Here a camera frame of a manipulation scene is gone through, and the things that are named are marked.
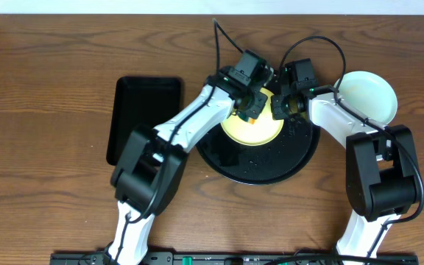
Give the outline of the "yellow plate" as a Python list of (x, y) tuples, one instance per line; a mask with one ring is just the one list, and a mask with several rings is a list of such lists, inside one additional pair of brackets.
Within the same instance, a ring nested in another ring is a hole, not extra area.
[(225, 134), (235, 142), (246, 146), (260, 146), (276, 138), (283, 128), (284, 120), (274, 120), (272, 117), (270, 99), (273, 92), (266, 88), (261, 91), (268, 96), (264, 109), (254, 124), (231, 115), (221, 123)]

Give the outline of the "mint plate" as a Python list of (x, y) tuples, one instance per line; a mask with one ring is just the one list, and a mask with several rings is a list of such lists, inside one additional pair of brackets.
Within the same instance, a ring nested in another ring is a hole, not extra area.
[(344, 75), (339, 97), (345, 107), (382, 124), (389, 124), (398, 110), (398, 99), (392, 86), (382, 77), (368, 71)]

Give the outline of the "green yellow sponge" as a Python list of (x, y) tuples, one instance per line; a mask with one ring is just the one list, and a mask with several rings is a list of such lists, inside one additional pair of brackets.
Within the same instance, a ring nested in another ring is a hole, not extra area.
[(249, 117), (249, 116), (247, 116), (245, 113), (239, 113), (239, 114), (238, 114), (238, 117), (239, 117), (241, 120), (243, 120), (243, 121), (245, 121), (245, 122), (247, 122), (247, 123), (249, 123), (249, 124), (254, 124), (254, 123), (255, 123), (255, 119), (250, 118), (250, 117)]

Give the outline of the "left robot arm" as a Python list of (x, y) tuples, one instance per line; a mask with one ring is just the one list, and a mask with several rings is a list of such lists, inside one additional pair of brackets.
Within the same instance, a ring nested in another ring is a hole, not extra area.
[(256, 119), (267, 96), (261, 93), (273, 68), (226, 67), (210, 76), (184, 110), (155, 127), (139, 124), (129, 135), (110, 179), (119, 220), (105, 251), (106, 264), (139, 264), (156, 216), (177, 193), (191, 149), (233, 112)]

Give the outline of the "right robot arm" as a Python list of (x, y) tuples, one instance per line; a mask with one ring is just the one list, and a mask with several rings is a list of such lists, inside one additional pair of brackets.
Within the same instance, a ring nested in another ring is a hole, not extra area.
[(271, 108), (274, 119), (306, 114), (344, 147), (346, 194), (353, 212), (336, 251), (374, 258), (391, 226), (420, 215), (424, 186), (411, 130), (375, 119), (384, 111), (378, 100), (354, 94), (356, 101), (339, 87), (294, 82), (272, 96)]

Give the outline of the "black round tray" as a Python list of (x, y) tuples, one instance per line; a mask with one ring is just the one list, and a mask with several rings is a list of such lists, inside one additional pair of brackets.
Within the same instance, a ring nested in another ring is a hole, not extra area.
[[(271, 81), (264, 88), (276, 94), (279, 87)], [(288, 179), (312, 158), (320, 128), (298, 116), (285, 119), (279, 135), (267, 144), (246, 146), (227, 136), (221, 124), (197, 144), (205, 162), (221, 175), (239, 183), (266, 185)]]

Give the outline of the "black rectangular tray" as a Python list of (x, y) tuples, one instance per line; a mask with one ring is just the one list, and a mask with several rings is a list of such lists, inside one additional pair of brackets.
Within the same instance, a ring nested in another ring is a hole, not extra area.
[(139, 125), (153, 128), (176, 116), (183, 103), (178, 77), (124, 76), (117, 80), (106, 161), (115, 166), (130, 133)]

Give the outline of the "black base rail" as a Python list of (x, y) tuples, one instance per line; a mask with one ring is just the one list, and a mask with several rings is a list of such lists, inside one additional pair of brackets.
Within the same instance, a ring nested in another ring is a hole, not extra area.
[[(197, 253), (174, 254), (172, 252), (148, 252), (139, 263), (142, 265), (263, 265), (273, 260), (286, 258), (284, 255), (238, 255)], [(382, 261), (398, 264), (420, 264), (416, 255), (379, 255)], [(82, 253), (52, 253), (50, 265), (107, 265), (108, 258), (101, 252)], [(363, 264), (349, 261), (301, 260), (285, 262), (283, 264), (320, 265), (320, 264)]]

